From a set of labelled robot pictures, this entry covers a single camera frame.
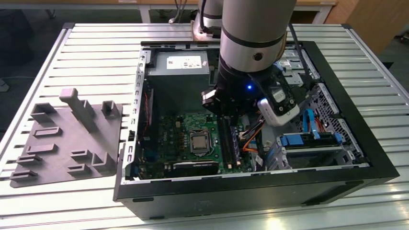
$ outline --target aluminum table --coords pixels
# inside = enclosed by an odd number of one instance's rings
[[[115,176],[12,188],[9,175],[33,124],[29,118],[33,104],[64,106],[59,94],[67,87],[76,87],[80,98],[91,104],[115,100],[124,105],[124,140],[140,42],[192,39],[189,24],[76,24],[61,30],[0,143],[0,228],[408,229],[408,93],[352,29],[328,24],[299,24],[295,28],[300,40],[317,42],[397,167],[398,178],[328,205],[147,222],[112,201]]]

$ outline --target silver robot arm segment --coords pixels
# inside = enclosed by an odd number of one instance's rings
[[[289,87],[277,84],[281,73],[273,65],[296,2],[224,0],[217,86],[203,92],[203,105],[232,124],[256,105],[273,126],[299,114]]]

